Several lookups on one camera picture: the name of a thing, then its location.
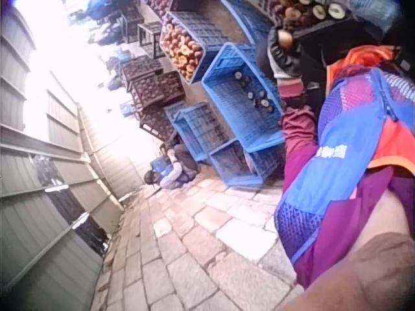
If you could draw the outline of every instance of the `sleeve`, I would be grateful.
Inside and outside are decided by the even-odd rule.
[[[287,159],[295,150],[317,145],[316,121],[309,106],[300,109],[288,107],[282,119],[282,127]]]
[[[285,192],[301,172],[304,165],[315,156],[318,150],[316,123],[311,108],[287,108],[282,119],[285,136]]]
[[[182,174],[183,167],[179,162],[173,163],[173,170],[169,175],[165,176],[161,182],[160,187],[164,189],[170,189],[172,184],[175,184],[176,179]]]

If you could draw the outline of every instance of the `wall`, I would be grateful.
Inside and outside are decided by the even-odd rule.
[[[89,310],[122,207],[84,157],[77,103],[49,70],[58,49],[16,9],[1,30],[1,304]]]

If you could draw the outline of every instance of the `blue plastic crate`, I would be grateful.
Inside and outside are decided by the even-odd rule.
[[[210,152],[209,157],[222,180],[229,186],[261,185],[280,164],[278,146],[257,152],[247,153],[256,173],[253,174],[246,163],[245,153],[237,139]]]
[[[166,115],[169,118],[171,124],[173,124],[176,113],[178,113],[179,110],[183,108],[186,108],[186,102],[184,100],[181,100],[173,105],[164,107],[164,111],[166,112]]]
[[[196,161],[206,160],[211,150],[229,139],[207,102],[181,109],[173,125]]]
[[[252,105],[235,72],[249,76],[249,89],[254,94],[265,91],[274,105],[274,112]],[[202,79],[202,84],[243,148],[248,152],[276,146],[284,142],[278,125],[282,109],[275,83],[269,80],[255,62],[255,48],[251,45],[227,43]]]
[[[193,73],[192,79],[190,81],[185,79],[188,84],[199,82],[222,46],[228,42],[228,37],[218,30],[208,19],[195,12],[167,12],[167,19],[170,17],[181,24],[203,50],[202,58]],[[161,30],[161,40],[164,37],[165,24],[166,22],[164,22]]]
[[[251,44],[268,37],[272,22],[245,0],[221,0],[236,19]]]

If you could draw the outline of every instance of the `ground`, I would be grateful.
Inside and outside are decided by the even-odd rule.
[[[302,292],[273,221],[281,182],[227,187],[214,171],[126,208],[91,310],[275,310]]]

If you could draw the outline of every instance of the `glove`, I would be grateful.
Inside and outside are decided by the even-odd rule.
[[[268,58],[270,60],[274,78],[290,79],[300,78],[300,60],[302,47],[299,43],[293,42],[289,51],[285,51],[281,46],[279,30],[282,30],[282,24],[271,28],[268,34]]]

